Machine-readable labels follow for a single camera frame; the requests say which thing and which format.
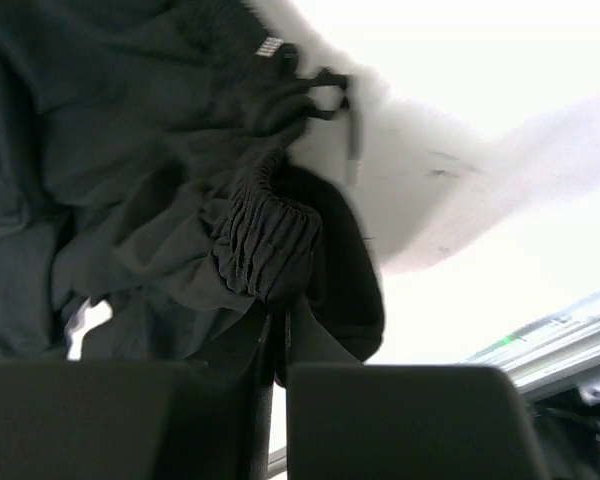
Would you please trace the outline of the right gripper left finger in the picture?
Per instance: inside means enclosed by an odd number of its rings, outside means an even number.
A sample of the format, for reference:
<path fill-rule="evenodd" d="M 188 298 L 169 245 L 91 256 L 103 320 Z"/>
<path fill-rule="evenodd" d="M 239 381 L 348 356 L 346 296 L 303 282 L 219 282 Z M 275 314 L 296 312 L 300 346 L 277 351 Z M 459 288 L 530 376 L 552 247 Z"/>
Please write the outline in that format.
<path fill-rule="evenodd" d="M 185 361 L 0 361 L 0 479 L 261 479 L 273 320 Z"/>

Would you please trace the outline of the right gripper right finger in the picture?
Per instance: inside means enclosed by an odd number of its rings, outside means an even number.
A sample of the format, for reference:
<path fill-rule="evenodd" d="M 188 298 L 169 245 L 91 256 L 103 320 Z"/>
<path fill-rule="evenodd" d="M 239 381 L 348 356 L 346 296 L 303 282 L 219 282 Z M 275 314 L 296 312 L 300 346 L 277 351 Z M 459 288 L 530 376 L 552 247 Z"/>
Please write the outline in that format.
<path fill-rule="evenodd" d="M 291 479 L 546 479 L 524 402 L 501 370 L 363 365 L 300 301 L 286 318 Z"/>

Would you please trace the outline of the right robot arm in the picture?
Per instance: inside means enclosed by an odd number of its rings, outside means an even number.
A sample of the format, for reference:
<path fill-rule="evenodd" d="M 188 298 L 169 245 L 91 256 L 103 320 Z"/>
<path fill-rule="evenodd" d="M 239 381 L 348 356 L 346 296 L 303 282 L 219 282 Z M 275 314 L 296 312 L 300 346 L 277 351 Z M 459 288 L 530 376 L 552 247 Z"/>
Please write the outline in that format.
<path fill-rule="evenodd" d="M 187 361 L 0 361 L 0 479 L 263 479 L 277 370 L 292 479 L 600 479 L 600 404 L 365 366 L 305 303 L 255 305 Z"/>

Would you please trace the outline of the black trousers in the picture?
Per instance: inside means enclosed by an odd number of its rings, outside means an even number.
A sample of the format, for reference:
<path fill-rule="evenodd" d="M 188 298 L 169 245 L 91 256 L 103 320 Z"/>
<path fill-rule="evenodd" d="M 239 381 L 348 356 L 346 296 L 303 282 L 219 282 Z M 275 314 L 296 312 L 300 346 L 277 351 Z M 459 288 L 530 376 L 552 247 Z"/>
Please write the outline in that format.
<path fill-rule="evenodd" d="M 183 359 L 305 299 L 354 357 L 384 331 L 356 218 L 290 148 L 346 93 L 244 1 L 0 1 L 0 358 Z"/>

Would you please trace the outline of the right aluminium rail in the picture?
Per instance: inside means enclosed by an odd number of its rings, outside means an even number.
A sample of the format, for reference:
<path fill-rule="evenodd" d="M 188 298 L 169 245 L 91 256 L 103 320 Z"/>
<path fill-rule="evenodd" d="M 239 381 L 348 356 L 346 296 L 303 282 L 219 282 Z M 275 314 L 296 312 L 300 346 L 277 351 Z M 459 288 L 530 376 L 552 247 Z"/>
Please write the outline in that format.
<path fill-rule="evenodd" d="M 600 370 L 600 291 L 515 330 L 463 362 L 504 371 L 529 396 L 587 381 Z"/>

